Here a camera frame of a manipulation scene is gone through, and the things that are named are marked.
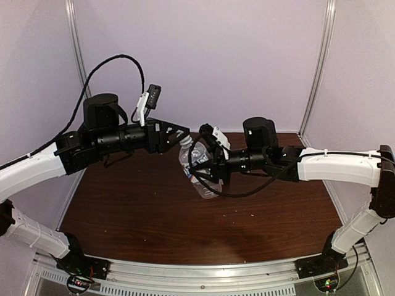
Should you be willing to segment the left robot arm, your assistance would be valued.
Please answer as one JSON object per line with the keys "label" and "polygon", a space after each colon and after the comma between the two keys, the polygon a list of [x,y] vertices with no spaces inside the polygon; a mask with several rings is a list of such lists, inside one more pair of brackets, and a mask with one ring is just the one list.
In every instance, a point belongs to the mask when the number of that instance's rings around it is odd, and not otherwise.
{"label": "left robot arm", "polygon": [[117,95],[97,94],[83,103],[84,121],[80,128],[59,136],[43,150],[23,157],[1,170],[1,235],[15,237],[30,247],[63,259],[76,274],[89,267],[76,238],[52,230],[16,209],[10,196],[48,179],[72,175],[97,163],[109,163],[109,156],[124,152],[131,156],[137,149],[163,154],[190,134],[189,128],[146,118],[145,109],[153,109],[158,91],[144,92],[137,105],[138,121],[127,119]]}

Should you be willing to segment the left aluminium frame post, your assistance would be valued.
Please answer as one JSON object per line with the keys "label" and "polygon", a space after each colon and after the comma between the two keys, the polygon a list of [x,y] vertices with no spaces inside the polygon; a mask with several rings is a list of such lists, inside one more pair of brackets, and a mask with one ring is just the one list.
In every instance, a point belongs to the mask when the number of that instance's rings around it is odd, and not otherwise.
{"label": "left aluminium frame post", "polygon": [[65,14],[69,27],[69,33],[71,38],[73,56],[75,58],[75,63],[77,66],[77,74],[80,80],[81,86],[84,86],[84,83],[88,77],[86,72],[86,67],[83,59],[83,51],[81,48],[81,42],[78,32],[78,24],[77,24],[77,16],[75,10],[75,1],[73,0],[65,0]]}

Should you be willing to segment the aluminium frame post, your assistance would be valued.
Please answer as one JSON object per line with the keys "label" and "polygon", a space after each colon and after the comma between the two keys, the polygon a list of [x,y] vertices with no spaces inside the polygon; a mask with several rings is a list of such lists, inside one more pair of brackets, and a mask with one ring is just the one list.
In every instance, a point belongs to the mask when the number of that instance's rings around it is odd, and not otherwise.
{"label": "aluminium frame post", "polygon": [[312,79],[312,85],[310,93],[302,119],[302,123],[298,132],[299,137],[302,139],[306,135],[306,131],[312,117],[315,102],[318,98],[318,92],[323,78],[323,72],[325,69],[326,59],[330,50],[330,44],[333,36],[333,29],[336,20],[336,1],[327,0],[326,9],[323,18],[323,29],[320,41],[320,47],[318,50],[317,64]]}
{"label": "aluminium frame post", "polygon": [[86,72],[86,67],[83,59],[83,51],[81,48],[81,42],[78,32],[78,24],[77,24],[77,16],[75,10],[75,1],[73,0],[65,0],[65,14],[69,27],[69,33],[71,38],[73,56],[75,58],[75,63],[77,66],[77,74],[80,80],[81,86],[84,86],[84,83],[88,77]]}

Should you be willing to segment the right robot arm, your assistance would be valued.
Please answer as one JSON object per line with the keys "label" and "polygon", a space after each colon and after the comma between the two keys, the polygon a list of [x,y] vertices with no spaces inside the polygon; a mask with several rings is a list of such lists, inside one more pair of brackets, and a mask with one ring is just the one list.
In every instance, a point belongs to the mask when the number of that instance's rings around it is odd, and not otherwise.
{"label": "right robot arm", "polygon": [[263,185],[234,198],[261,191],[277,179],[283,181],[339,181],[370,187],[371,199],[342,227],[328,237],[317,268],[331,271],[353,245],[377,225],[394,218],[394,155],[388,145],[367,152],[333,151],[312,147],[281,147],[275,124],[263,117],[243,122],[246,148],[231,150],[227,137],[209,124],[202,125],[198,139],[205,140],[211,159],[194,164],[189,172],[200,182],[229,183],[232,173],[249,174],[262,170],[269,176]]}

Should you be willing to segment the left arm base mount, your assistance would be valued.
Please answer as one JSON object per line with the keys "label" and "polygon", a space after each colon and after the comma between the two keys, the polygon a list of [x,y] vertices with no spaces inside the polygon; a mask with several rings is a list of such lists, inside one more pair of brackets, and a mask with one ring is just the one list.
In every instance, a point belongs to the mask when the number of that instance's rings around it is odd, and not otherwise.
{"label": "left arm base mount", "polygon": [[108,260],[86,256],[78,239],[71,233],[64,233],[69,242],[69,252],[63,258],[57,258],[57,267],[70,274],[90,279],[106,280],[110,262]]}

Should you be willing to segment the circuit board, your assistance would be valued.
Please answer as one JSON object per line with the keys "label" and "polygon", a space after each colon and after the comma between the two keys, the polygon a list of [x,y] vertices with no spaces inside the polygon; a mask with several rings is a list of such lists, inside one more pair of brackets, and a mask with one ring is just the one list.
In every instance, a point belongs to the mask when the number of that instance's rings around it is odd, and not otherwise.
{"label": "circuit board", "polygon": [[69,276],[66,281],[66,287],[71,293],[80,294],[86,292],[92,285],[92,281],[82,279],[76,276]]}
{"label": "circuit board", "polygon": [[334,292],[339,286],[338,276],[318,277],[314,279],[315,287],[323,293]]}

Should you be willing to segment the left circuit board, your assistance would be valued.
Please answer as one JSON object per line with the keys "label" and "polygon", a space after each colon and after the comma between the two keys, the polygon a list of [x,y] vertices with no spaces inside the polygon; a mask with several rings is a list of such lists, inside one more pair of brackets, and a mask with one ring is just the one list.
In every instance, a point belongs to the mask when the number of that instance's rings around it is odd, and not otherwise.
{"label": "left circuit board", "polygon": [[92,281],[82,279],[76,276],[69,276],[66,281],[66,287],[71,293],[80,294],[86,292],[92,285]]}

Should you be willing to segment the right aluminium frame post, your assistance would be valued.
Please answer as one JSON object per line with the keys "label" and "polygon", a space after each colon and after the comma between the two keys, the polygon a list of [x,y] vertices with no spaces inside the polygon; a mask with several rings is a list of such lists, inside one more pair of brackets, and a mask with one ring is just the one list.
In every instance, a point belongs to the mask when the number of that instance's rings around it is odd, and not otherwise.
{"label": "right aluminium frame post", "polygon": [[333,29],[336,20],[336,1],[327,0],[326,9],[323,18],[323,29],[320,41],[320,47],[318,50],[317,64],[312,79],[312,85],[310,93],[302,119],[302,123],[298,132],[299,137],[302,139],[306,135],[306,131],[312,117],[315,102],[318,98],[318,92],[323,78],[323,72],[325,69],[326,59],[330,50],[330,44],[333,36]]}

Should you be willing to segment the front aluminium rail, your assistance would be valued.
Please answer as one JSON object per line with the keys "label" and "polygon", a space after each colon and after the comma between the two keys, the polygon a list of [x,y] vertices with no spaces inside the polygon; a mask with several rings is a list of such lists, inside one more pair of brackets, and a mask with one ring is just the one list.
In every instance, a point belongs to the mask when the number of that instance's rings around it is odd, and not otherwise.
{"label": "front aluminium rail", "polygon": [[[359,253],[347,254],[348,266],[338,271],[336,293],[321,292],[324,276],[301,278],[296,260],[307,257],[234,265],[159,265],[110,260],[106,279],[81,295],[384,295],[365,244]],[[48,255],[36,253],[22,295],[73,295],[67,288],[69,275],[56,268]]]}

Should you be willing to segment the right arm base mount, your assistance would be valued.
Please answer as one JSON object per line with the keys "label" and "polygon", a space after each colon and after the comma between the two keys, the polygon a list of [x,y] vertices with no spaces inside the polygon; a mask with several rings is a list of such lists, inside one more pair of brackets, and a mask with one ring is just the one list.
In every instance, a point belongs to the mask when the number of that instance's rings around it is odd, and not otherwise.
{"label": "right arm base mount", "polygon": [[299,279],[334,273],[339,268],[349,266],[346,255],[332,249],[331,240],[334,234],[335,232],[332,232],[327,237],[320,255],[301,258],[295,261]]}

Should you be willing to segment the white water bottle cap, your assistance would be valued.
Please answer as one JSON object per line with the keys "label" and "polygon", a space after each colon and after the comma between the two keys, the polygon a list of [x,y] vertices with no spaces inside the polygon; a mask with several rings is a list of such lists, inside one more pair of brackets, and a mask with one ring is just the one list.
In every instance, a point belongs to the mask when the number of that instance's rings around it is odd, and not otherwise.
{"label": "white water bottle cap", "polygon": [[193,138],[191,137],[191,135],[188,135],[187,137],[185,137],[180,141],[181,146],[188,146],[191,145],[192,143],[193,143]]}

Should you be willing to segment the right circuit board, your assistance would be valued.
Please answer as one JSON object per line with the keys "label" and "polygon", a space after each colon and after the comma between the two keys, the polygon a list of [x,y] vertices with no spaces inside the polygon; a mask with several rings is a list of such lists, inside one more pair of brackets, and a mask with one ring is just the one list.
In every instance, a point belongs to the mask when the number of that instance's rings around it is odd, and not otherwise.
{"label": "right circuit board", "polygon": [[318,277],[314,279],[315,287],[323,293],[334,292],[339,286],[338,276]]}

